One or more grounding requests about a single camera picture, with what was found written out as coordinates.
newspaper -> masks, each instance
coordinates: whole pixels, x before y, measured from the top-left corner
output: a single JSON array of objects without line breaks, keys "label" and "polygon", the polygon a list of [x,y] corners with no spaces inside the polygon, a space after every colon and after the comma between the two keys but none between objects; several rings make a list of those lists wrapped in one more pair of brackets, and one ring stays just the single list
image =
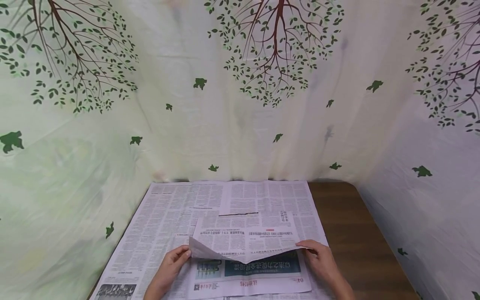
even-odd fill
[{"label": "newspaper", "polygon": [[[152,183],[107,263],[90,300],[111,300],[115,297],[142,300],[165,253],[189,243],[199,218],[208,219],[213,224],[222,218],[220,214],[278,211],[292,213],[300,240],[313,239],[327,245],[305,181]],[[303,262],[298,254],[297,256],[299,263]],[[194,260],[189,260],[182,268],[164,299],[188,298],[189,289],[195,288],[195,283],[190,278],[192,270],[196,272],[198,269],[198,265],[194,264]],[[304,265],[300,268],[302,271],[306,269],[310,274]],[[244,299],[332,299],[311,274],[309,277],[312,278],[310,292],[279,295],[272,292]],[[210,298],[215,297],[211,293],[208,295]]]},{"label": "newspaper", "polygon": [[199,218],[190,238],[193,258],[234,260],[248,264],[300,249],[291,212],[261,212],[219,216],[214,223]]},{"label": "newspaper", "polygon": [[312,290],[298,241],[291,212],[199,218],[188,299]]}]

right hand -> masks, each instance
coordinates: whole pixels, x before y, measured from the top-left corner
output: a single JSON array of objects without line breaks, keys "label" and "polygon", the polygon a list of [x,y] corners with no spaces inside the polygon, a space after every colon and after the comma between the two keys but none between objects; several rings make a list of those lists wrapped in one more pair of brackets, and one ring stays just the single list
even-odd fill
[{"label": "right hand", "polygon": [[337,300],[355,300],[352,287],[340,273],[329,247],[314,240],[302,240],[296,245],[309,248],[303,249],[307,262],[315,275],[328,284]]},{"label": "right hand", "polygon": [[329,247],[314,240],[302,240],[296,243],[296,245],[313,250],[303,249],[303,254],[317,277],[329,285],[343,279]]}]

fabric backdrop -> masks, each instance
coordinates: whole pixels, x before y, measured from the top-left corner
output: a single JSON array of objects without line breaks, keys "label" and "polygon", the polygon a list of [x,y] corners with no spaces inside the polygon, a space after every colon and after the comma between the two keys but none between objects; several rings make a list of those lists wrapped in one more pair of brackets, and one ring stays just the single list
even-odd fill
[{"label": "fabric backdrop", "polygon": [[0,1],[0,296],[86,299],[151,181],[355,184],[480,299],[480,3]]}]

green leaf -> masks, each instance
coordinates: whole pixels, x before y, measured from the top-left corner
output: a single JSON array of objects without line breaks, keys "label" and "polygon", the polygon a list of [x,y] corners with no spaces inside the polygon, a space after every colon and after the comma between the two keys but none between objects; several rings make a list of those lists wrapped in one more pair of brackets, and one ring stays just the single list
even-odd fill
[{"label": "green leaf", "polygon": [[329,168],[334,169],[334,170],[338,170],[338,168],[341,168],[341,167],[342,167],[342,165],[339,165],[339,164],[337,164],[337,163],[335,162],[335,163],[334,163],[333,165],[331,165]]},{"label": "green leaf", "polygon": [[373,81],[372,85],[367,87],[367,91],[372,90],[372,93],[375,93],[375,91],[383,84],[384,83],[382,81],[375,80],[375,81]]},{"label": "green leaf", "polygon": [[420,166],[418,168],[412,168],[412,170],[418,173],[417,177],[432,176],[432,173],[430,173],[430,171],[424,166]]},{"label": "green leaf", "polygon": [[402,256],[405,256],[405,255],[408,255],[408,253],[406,253],[405,251],[403,251],[403,248],[398,248],[397,249],[398,253]]},{"label": "green leaf", "polygon": [[115,230],[113,228],[113,222],[112,224],[110,224],[110,227],[107,227],[107,236],[105,237],[105,239],[108,239],[108,237],[112,234],[113,230]]},{"label": "green leaf", "polygon": [[22,145],[22,139],[20,138],[22,136],[22,132],[17,131],[17,132],[11,132],[6,135],[0,136],[0,143],[3,143],[3,152],[4,153],[9,153],[10,151],[13,150],[12,146],[15,146],[20,149],[24,149],[24,146]]},{"label": "green leaf", "polygon": [[194,88],[200,88],[201,90],[204,90],[205,83],[207,82],[206,79],[204,78],[195,78],[195,84],[193,85]]},{"label": "green leaf", "polygon": [[140,145],[140,141],[143,139],[141,136],[132,136],[132,141],[130,142],[130,145],[137,143],[137,145]]},{"label": "green leaf", "polygon": [[208,168],[212,172],[216,172],[218,170],[218,166],[214,166],[213,164]]},{"label": "green leaf", "polygon": [[274,143],[277,143],[278,140],[283,136],[283,133],[279,133],[275,136],[275,139],[273,140]]}]

